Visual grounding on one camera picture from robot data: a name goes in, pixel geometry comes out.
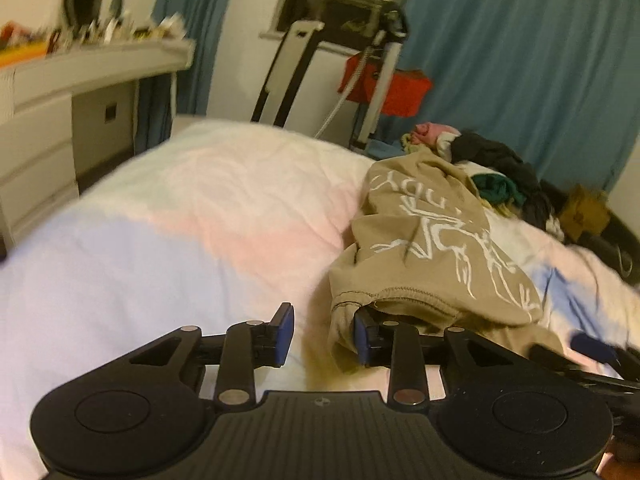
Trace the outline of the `clutter on desk top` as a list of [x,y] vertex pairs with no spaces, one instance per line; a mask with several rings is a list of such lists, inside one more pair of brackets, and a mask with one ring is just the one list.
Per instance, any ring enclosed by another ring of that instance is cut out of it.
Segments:
[[186,26],[179,13],[163,18],[158,24],[151,20],[139,27],[134,26],[128,11],[120,18],[108,18],[105,22],[93,20],[78,28],[60,25],[31,29],[9,21],[1,26],[1,67],[80,48],[184,40]]

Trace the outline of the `blue curtain left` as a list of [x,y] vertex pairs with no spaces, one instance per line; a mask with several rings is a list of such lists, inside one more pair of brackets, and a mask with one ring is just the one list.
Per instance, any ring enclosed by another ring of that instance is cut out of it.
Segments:
[[173,114],[204,116],[215,58],[229,0],[156,0],[152,19],[182,19],[186,38],[194,42],[192,65],[139,82],[134,151],[141,154],[169,139]]

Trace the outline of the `pile of mixed clothes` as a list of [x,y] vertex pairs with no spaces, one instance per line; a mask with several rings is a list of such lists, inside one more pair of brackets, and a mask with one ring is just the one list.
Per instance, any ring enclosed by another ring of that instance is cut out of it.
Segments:
[[564,240],[560,220],[533,166],[506,144],[471,130],[424,122],[404,134],[400,145],[407,154],[429,150],[450,162],[471,178],[488,207]]

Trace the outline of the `blue curtain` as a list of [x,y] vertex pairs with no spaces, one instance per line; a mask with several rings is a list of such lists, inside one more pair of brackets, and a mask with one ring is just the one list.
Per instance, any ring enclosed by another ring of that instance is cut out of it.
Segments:
[[182,19],[186,38],[194,42],[192,65],[139,82],[134,151],[141,154],[169,139],[173,114],[204,116],[215,58],[229,0],[156,0],[152,19]]
[[416,120],[510,146],[559,188],[614,188],[639,133],[639,0],[407,0]]

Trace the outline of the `blue curtain right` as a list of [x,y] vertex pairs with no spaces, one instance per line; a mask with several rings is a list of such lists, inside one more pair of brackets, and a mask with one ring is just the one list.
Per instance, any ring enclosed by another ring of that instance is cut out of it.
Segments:
[[407,0],[416,120],[510,146],[559,188],[614,188],[639,133],[639,0]]

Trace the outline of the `pastel tie-dye duvet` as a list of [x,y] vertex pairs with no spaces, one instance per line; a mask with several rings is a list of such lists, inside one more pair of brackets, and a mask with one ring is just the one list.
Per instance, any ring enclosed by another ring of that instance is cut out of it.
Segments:
[[[29,419],[56,387],[185,325],[207,335],[294,307],[280,368],[257,388],[384,391],[388,370],[340,370],[329,348],[329,270],[374,160],[278,128],[199,122],[134,158],[32,232],[1,269],[1,474],[46,467]],[[542,324],[639,342],[639,294],[595,254],[485,209],[528,275]]]

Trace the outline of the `white desk with drawers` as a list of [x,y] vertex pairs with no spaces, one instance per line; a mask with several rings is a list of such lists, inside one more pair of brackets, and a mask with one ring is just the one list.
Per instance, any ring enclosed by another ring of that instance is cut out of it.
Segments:
[[48,55],[1,71],[1,240],[17,244],[79,195],[73,104],[85,94],[152,76],[176,76],[195,42],[116,42]]

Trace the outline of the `beige printed t-shirt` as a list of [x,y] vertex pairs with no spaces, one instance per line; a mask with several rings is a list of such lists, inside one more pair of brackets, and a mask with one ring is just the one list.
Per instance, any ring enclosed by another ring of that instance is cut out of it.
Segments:
[[340,370],[359,366],[361,307],[427,334],[460,326],[521,356],[533,344],[563,350],[542,324],[532,280],[492,239],[473,181],[440,157],[417,152],[375,162],[349,233],[329,270],[329,348]]

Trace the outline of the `brown cardboard box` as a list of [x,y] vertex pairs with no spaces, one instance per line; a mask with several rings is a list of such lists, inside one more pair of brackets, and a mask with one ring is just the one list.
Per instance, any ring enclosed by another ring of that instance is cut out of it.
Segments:
[[611,221],[606,194],[576,184],[567,195],[559,215],[565,235],[577,243],[582,234],[600,235]]

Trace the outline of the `white metal exercise frame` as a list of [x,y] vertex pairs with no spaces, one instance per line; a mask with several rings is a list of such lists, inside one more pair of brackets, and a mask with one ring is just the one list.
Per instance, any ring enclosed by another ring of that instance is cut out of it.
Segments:
[[[370,104],[364,104],[366,110],[363,118],[356,121],[355,131],[348,142],[348,147],[360,154],[368,150],[371,138],[376,133],[401,48],[409,36],[406,14],[393,0],[382,0],[381,14],[375,24],[373,39],[345,63],[345,78],[338,89],[340,97],[314,134],[317,140],[324,136],[337,113],[348,101],[347,97],[362,74],[367,60],[380,60],[382,68],[373,98]],[[301,20],[294,22],[286,30],[259,91],[250,116],[252,122],[279,128],[286,125],[312,58],[323,42],[323,27],[324,24],[319,21]]]

